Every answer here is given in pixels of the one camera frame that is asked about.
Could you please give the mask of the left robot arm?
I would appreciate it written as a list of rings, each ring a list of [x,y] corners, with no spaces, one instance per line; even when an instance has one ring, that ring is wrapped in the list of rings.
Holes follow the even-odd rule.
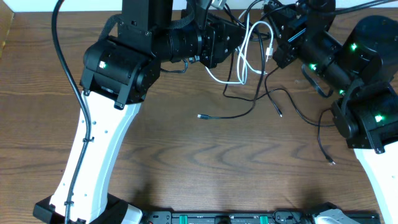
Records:
[[[188,1],[179,20],[172,1],[123,1],[83,57],[72,83],[80,121],[55,193],[35,204],[44,223],[139,223],[143,212],[108,192],[125,134],[160,77],[163,62],[191,59],[207,68],[243,42],[244,27],[209,12],[223,1]]]

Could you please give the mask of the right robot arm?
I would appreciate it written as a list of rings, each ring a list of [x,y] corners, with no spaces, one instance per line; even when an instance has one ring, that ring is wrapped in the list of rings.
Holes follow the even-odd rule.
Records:
[[[333,122],[364,168],[386,223],[397,222],[397,21],[370,15],[346,42],[330,35],[335,17],[376,5],[337,9],[334,0],[264,3],[264,17],[277,40],[280,68],[302,61],[302,73],[316,73],[339,98]]]

